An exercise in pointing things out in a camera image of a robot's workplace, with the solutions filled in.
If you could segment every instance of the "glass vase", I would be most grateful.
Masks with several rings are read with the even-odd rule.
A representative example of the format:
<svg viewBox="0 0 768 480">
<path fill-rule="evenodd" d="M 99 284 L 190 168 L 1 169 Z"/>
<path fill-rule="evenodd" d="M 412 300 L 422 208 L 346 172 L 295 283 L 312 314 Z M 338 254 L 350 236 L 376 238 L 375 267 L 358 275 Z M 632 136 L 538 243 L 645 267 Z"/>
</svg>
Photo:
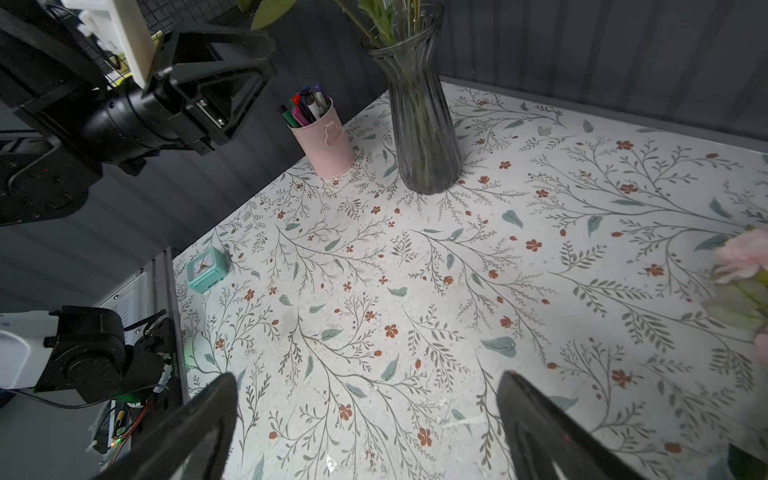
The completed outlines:
<svg viewBox="0 0 768 480">
<path fill-rule="evenodd" d="M 444 8 L 422 6 L 420 31 L 384 48 L 363 47 L 384 71 L 389 86 L 397 168 L 403 183 L 418 194 L 448 189 L 462 171 L 462 156 L 448 104 L 435 69 L 437 37 Z M 397 30 L 395 17 L 393 30 Z"/>
</svg>

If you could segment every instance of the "floral tablecloth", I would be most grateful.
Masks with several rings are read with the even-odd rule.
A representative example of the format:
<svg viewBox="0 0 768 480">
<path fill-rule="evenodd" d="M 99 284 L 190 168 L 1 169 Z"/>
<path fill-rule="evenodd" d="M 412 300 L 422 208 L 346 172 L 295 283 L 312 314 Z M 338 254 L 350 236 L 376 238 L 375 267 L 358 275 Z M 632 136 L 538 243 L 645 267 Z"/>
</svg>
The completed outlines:
<svg viewBox="0 0 768 480">
<path fill-rule="evenodd" d="M 751 336 L 709 318 L 713 249 L 768 222 L 768 157 L 445 84 L 461 178 L 404 188 L 384 94 L 336 180 L 290 168 L 174 261 L 191 393 L 238 381 L 225 478 L 514 478 L 516 370 L 648 478 L 766 458 Z M 185 265 L 231 268 L 204 295 Z"/>
</svg>

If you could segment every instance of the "wire grid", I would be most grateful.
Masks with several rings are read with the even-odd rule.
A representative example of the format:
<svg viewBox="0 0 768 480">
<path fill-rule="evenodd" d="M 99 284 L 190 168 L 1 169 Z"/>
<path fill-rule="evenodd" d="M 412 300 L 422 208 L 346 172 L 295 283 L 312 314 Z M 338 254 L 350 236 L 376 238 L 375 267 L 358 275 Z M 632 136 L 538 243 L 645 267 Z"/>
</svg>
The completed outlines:
<svg viewBox="0 0 768 480">
<path fill-rule="evenodd" d="M 138 0 L 147 28 L 170 31 L 180 22 L 211 22 L 235 7 L 235 0 Z"/>
<path fill-rule="evenodd" d="M 177 23 L 203 22 L 216 20 L 225 12 L 236 8 L 235 0 L 138 0 L 139 9 L 147 23 L 149 35 L 162 30 L 163 33 L 171 31 Z M 51 8 L 60 23 L 73 34 L 78 45 L 88 54 L 88 57 L 101 69 L 107 81 L 112 87 L 116 87 L 124 74 L 114 70 L 112 65 L 104 59 L 103 52 L 99 51 L 94 38 L 85 38 L 79 30 L 77 23 L 69 14 L 57 8 Z"/>
</svg>

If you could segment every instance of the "pink metal cup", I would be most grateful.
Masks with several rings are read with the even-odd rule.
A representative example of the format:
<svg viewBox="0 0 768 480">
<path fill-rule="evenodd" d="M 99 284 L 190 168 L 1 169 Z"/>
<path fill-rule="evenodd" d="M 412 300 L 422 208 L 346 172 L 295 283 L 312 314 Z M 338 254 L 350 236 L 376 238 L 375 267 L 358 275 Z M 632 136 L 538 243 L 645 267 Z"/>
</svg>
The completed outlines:
<svg viewBox="0 0 768 480">
<path fill-rule="evenodd" d="M 333 106 L 333 99 L 326 114 L 318 121 L 290 130 L 320 178 L 338 177 L 355 163 L 355 152 Z"/>
</svg>

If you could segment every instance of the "red wire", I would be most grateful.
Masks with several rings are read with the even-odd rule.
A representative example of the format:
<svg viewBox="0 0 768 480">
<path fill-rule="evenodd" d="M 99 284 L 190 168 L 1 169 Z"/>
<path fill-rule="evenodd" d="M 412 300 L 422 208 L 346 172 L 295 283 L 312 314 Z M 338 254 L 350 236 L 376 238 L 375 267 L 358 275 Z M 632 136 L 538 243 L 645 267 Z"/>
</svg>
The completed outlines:
<svg viewBox="0 0 768 480">
<path fill-rule="evenodd" d="M 131 437 L 131 434 L 134 432 L 136 427 L 138 427 L 139 423 L 141 423 L 141 420 L 147 414 L 151 405 L 152 405 L 151 403 L 148 403 L 147 405 L 144 406 L 144 408 L 141 409 L 141 412 L 139 413 L 139 416 L 136 418 L 136 421 L 133 423 L 133 425 L 131 425 L 128 431 L 125 432 L 120 437 L 121 443 L 120 443 L 120 446 L 118 447 L 118 451 L 115 452 L 114 454 L 114 458 L 112 459 L 112 465 L 114 465 L 114 463 L 118 460 L 118 455 L 120 455 L 120 450 L 123 449 L 123 445 L 125 445 L 125 442 Z"/>
</svg>

